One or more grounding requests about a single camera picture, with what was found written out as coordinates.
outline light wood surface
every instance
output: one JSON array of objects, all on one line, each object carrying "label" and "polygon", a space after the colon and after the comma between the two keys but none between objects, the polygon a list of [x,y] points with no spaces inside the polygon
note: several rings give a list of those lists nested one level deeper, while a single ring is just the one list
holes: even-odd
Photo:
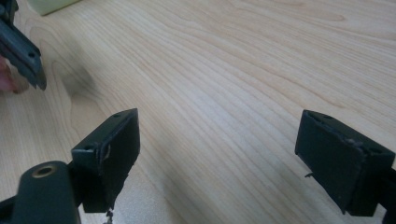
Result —
[{"label": "light wood surface", "polygon": [[0,93],[0,200],[137,107],[115,223],[381,222],[381,207],[342,215],[293,151],[304,108],[396,150],[394,0],[84,0],[46,17],[19,4],[48,88]]}]

